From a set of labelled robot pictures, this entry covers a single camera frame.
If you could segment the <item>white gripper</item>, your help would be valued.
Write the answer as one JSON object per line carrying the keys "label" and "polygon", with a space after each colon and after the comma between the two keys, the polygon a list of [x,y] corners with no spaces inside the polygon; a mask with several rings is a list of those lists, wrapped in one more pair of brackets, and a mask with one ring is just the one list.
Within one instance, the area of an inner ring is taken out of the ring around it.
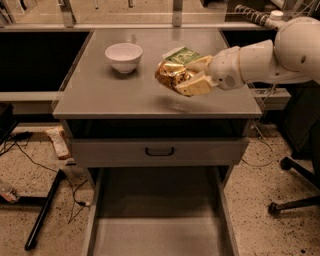
{"label": "white gripper", "polygon": [[178,84],[176,91],[191,97],[208,94],[217,86],[223,90],[243,87],[245,83],[240,73],[239,54],[240,47],[235,46],[220,51],[214,57],[207,55],[189,62],[186,67],[197,74]]}

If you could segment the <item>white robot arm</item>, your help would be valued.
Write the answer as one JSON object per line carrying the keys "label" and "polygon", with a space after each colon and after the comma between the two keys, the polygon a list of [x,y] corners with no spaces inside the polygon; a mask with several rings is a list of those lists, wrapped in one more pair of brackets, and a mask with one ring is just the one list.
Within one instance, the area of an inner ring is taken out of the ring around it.
{"label": "white robot arm", "polygon": [[185,96],[207,94],[213,88],[233,90],[248,83],[320,82],[320,21],[298,17],[275,21],[273,41],[220,51],[207,64],[197,64],[197,74],[176,86]]}

